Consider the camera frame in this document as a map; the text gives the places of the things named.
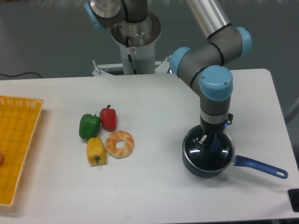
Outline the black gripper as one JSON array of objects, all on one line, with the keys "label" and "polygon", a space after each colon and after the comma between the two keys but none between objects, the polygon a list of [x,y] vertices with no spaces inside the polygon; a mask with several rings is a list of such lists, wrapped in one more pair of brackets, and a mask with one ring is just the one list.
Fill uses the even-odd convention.
[{"label": "black gripper", "polygon": [[201,152],[208,152],[211,146],[210,141],[214,138],[214,136],[221,134],[225,130],[227,126],[227,121],[228,114],[200,115],[200,127],[202,130],[202,137],[198,141],[197,147]]}]

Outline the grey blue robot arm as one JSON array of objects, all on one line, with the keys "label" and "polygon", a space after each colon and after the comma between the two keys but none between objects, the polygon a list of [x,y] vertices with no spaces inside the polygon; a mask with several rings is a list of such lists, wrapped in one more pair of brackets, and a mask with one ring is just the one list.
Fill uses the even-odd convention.
[{"label": "grey blue robot arm", "polygon": [[[231,25],[217,0],[190,0],[188,5],[208,43],[199,50],[177,49],[169,67],[200,97],[202,136],[196,144],[212,149],[220,145],[220,135],[233,119],[228,112],[233,78],[225,64],[246,54],[252,39],[246,29]],[[147,1],[89,0],[85,10],[96,29],[111,30],[126,75],[154,73],[161,23],[148,10]]]}]

